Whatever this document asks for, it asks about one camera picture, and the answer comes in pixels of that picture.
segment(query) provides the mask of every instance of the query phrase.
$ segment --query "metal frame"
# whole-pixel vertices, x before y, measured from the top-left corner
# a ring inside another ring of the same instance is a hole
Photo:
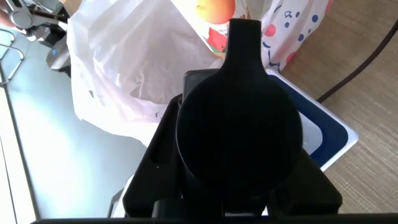
[[[18,54],[19,54],[19,61],[18,61],[17,65],[15,66],[15,68],[12,70],[11,74],[8,75],[8,77],[5,77],[6,80],[4,80],[3,82],[0,82],[0,86],[4,86],[4,85],[6,85],[9,81],[11,81],[12,77],[15,75],[15,72],[18,70],[18,68],[19,68],[19,66],[21,65],[22,61],[25,59],[25,55],[24,55],[24,53],[22,53],[21,50],[15,48],[15,47],[11,47],[12,43],[14,43],[14,41],[15,41],[15,35],[14,35],[12,32],[10,32],[10,31],[8,31],[8,30],[5,30],[5,29],[0,29],[0,31],[6,32],[6,33],[8,33],[8,34],[11,35],[11,44],[10,44],[10,45],[0,44],[1,47],[7,48],[7,50],[5,51],[4,55],[2,55],[2,57],[0,57],[0,61],[1,61],[1,60],[3,59],[3,57],[7,54],[7,52],[8,52],[9,49],[15,50],[15,51],[17,51]]]

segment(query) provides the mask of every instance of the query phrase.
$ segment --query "wire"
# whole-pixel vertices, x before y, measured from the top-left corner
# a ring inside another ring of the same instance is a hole
[[[374,49],[374,52],[358,67],[356,70],[354,70],[351,74],[349,74],[346,78],[344,78],[342,81],[337,83],[335,86],[330,88],[326,93],[324,93],[321,97],[317,99],[319,103],[324,102],[329,96],[334,94],[336,91],[338,91],[341,87],[343,87],[345,84],[347,84],[349,81],[351,81],[353,78],[355,78],[357,75],[359,75],[386,47],[386,45],[390,42],[394,34],[398,30],[398,19],[396,20],[395,24],[391,27],[391,30],[387,33],[387,35],[384,37],[384,39],[381,41],[378,47]]]

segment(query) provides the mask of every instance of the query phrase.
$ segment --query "blue dot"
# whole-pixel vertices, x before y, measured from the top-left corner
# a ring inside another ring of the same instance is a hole
[[[299,37],[298,37],[298,41],[302,41],[303,39],[304,39],[304,35],[300,34]]]
[[[316,22],[318,21],[318,16],[317,15],[313,15],[312,16],[312,22]]]

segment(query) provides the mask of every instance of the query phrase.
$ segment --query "black plastic part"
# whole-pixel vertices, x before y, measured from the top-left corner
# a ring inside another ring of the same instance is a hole
[[[188,71],[184,75],[182,100],[203,80],[214,75],[218,71],[218,68],[214,69],[203,69],[203,70],[192,70]]]
[[[180,157],[175,147],[174,133],[178,100],[181,97],[182,95],[178,95],[170,101],[154,138],[126,190],[123,205],[129,217],[151,217],[156,201],[180,197]]]
[[[268,79],[260,38],[259,21],[231,19],[225,63],[185,96],[177,118],[183,163],[229,205],[266,198],[291,173],[302,149],[299,112]]]
[[[221,206],[216,203],[198,203],[184,198],[169,198],[155,203],[152,218],[217,220],[221,218],[221,214]]]
[[[343,197],[311,157],[302,150],[289,178],[275,189],[268,204],[270,215],[337,214]]]
[[[196,220],[172,218],[76,218],[48,219],[33,222],[33,224],[161,224],[161,223],[195,223]],[[380,224],[398,223],[398,213],[385,214],[341,214],[305,217],[229,217],[210,220],[208,223],[247,223],[247,224]]]

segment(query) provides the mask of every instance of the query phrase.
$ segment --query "beige fabric surface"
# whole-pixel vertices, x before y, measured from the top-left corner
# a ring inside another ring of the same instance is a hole
[[[318,98],[378,46],[398,18],[398,0],[334,0],[321,26],[282,74]],[[398,35],[370,66],[324,102],[359,134],[326,175],[342,213],[398,212]]]

